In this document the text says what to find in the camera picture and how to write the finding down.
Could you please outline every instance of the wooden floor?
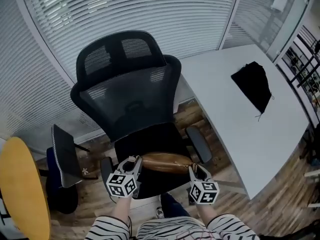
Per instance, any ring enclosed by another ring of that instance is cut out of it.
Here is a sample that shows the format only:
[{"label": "wooden floor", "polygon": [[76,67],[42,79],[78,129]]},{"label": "wooden floor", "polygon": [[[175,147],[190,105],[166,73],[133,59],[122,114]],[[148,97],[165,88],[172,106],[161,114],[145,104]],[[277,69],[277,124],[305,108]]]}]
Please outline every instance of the wooden floor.
[{"label": "wooden floor", "polygon": [[[190,125],[198,126],[205,135],[213,154],[209,169],[214,179],[238,181],[217,135],[195,101],[181,105],[175,119],[181,135],[184,135],[183,129]],[[83,146],[89,148],[91,153],[88,156],[86,152],[79,151],[78,157],[81,167],[87,168],[90,175],[99,173],[101,158],[110,156],[115,162],[117,160],[113,145],[106,136],[91,140]],[[315,186],[307,184],[303,177],[305,172],[312,170],[304,160],[299,160],[303,147],[302,143],[297,146],[281,171],[253,200],[249,200],[244,194],[221,190],[214,204],[215,209],[219,214],[231,213],[238,216],[257,234],[272,236],[292,233],[320,218],[319,211],[314,212],[307,208],[307,204],[313,198]],[[39,167],[45,166],[43,162],[39,163]],[[187,187],[181,186],[171,194],[191,216],[199,218],[196,207],[188,206]],[[95,218],[108,215],[113,209],[114,203],[110,200],[101,177],[96,181],[83,181],[77,185],[77,189],[79,205],[73,214],[51,212],[53,240],[84,239]],[[130,217],[134,233],[141,223],[155,217],[155,209],[158,206],[160,203],[157,197],[132,202]]]}]

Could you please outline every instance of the yellow table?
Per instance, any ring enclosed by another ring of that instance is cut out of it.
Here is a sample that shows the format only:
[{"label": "yellow table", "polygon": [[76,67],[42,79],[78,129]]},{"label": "yellow table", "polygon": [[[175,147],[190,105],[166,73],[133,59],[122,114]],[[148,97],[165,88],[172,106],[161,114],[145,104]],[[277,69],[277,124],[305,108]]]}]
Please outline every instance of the yellow table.
[{"label": "yellow table", "polygon": [[18,137],[10,138],[0,155],[0,189],[16,226],[30,240],[50,238],[50,212],[39,170]]}]

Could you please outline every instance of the white desk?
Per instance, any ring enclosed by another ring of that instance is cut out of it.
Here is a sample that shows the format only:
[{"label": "white desk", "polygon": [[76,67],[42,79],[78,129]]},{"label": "white desk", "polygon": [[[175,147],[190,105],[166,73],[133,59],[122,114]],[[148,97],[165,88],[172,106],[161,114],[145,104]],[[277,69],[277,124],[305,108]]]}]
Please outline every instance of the white desk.
[{"label": "white desk", "polygon": [[[238,173],[241,186],[234,185],[234,190],[243,188],[243,193],[254,198],[279,172],[308,126],[295,94],[254,44],[180,61],[184,79]],[[260,112],[231,79],[233,73],[253,61],[263,66],[274,96],[259,121],[255,116]]]}]

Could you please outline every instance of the mesh backrest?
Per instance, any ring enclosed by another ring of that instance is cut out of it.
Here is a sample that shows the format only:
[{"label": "mesh backrest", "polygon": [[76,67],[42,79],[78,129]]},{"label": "mesh backrest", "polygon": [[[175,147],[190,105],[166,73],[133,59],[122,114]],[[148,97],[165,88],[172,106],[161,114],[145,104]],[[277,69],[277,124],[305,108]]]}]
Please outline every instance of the mesh backrest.
[{"label": "mesh backrest", "polygon": [[180,73],[179,60],[163,56],[150,34],[121,32],[81,51],[71,98],[116,141],[174,120]]}]

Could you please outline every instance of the window blinds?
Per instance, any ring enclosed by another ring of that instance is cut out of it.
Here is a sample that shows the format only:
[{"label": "window blinds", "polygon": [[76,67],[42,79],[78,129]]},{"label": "window blinds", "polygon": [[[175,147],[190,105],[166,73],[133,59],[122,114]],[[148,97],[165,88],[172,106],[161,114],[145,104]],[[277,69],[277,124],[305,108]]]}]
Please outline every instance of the window blinds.
[{"label": "window blinds", "polygon": [[271,9],[274,0],[240,0],[223,48],[257,44],[267,51],[280,31],[293,0],[283,13]]},{"label": "window blinds", "polygon": [[119,31],[151,33],[164,54],[178,58],[217,49],[234,0],[25,0],[40,33],[76,80],[86,45]]},{"label": "window blinds", "polygon": [[0,7],[0,138],[19,136],[45,152],[52,124],[74,137],[99,129],[71,101],[71,88],[33,38],[16,0],[0,0]]}]

